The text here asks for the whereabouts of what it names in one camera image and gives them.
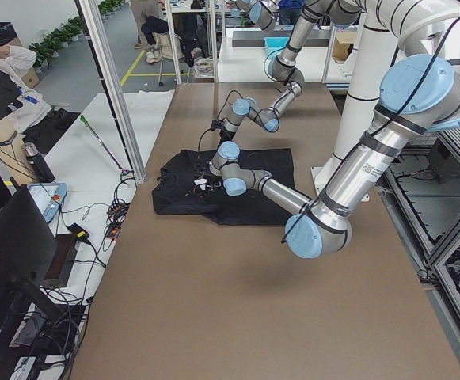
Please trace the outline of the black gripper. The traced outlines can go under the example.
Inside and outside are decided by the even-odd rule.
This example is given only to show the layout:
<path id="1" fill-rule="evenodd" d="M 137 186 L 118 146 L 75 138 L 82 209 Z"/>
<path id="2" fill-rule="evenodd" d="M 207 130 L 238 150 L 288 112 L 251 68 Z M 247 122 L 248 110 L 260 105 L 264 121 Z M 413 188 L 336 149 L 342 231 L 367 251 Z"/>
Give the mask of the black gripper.
<path id="1" fill-rule="evenodd" d="M 215 192 L 218 188 L 222 187 L 220 180 L 209 180 L 205 177 L 197 178 L 194 180 L 194 188 L 192 194 L 200 198 L 204 198 L 206 194 Z"/>

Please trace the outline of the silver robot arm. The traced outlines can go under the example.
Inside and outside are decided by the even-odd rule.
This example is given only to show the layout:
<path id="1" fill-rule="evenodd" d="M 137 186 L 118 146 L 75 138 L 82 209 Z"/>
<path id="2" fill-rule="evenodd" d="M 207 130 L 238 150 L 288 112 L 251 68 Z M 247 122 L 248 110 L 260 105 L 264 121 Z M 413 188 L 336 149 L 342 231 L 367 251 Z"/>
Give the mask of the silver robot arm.
<path id="1" fill-rule="evenodd" d="M 361 13 L 366 14 L 365 29 L 352 87 L 371 72 L 366 59 L 375 33 L 393 34 L 405 56 L 377 69 L 380 86 L 371 124 L 324 188 L 310 199 L 268 171 L 243 169 L 234 135 L 244 119 L 266 131 L 279 129 L 280 114 L 302 93 L 305 80 L 296 59 L 315 21 L 326 16 L 345 27 Z M 283 92 L 268 108 L 250 98 L 234 102 L 222 122 L 218 149 L 202 174 L 221 181 L 229 196 L 256 190 L 288 211 L 283 241 L 297 256 L 337 252 L 351 240 L 349 216 L 405 145 L 429 132 L 460 128 L 460 1 L 307 1 L 286 47 L 269 64 L 268 75 L 284 85 Z"/>
<path id="2" fill-rule="evenodd" d="M 226 114 L 217 116 L 212 122 L 212 127 L 219 129 L 219 142 L 223 144 L 232 141 L 244 119 L 249 119 L 267 132 L 277 132 L 281 114 L 302 95 L 306 85 L 303 73 L 296 66 L 296 59 L 302 53 L 317 21 L 327 16 L 334 25 L 343 28 L 353 25 L 360 13 L 359 7 L 346 1 L 305 1 L 286 42 L 280 46 L 272 49 L 268 49 L 267 45 L 262 48 L 253 47 L 246 53 L 223 48 L 218 60 L 220 82 L 258 83 L 257 64 L 260 63 L 268 83 L 281 85 L 282 88 L 268 107 L 262 107 L 253 98 L 240 93 L 229 108 L 222 106 Z"/>

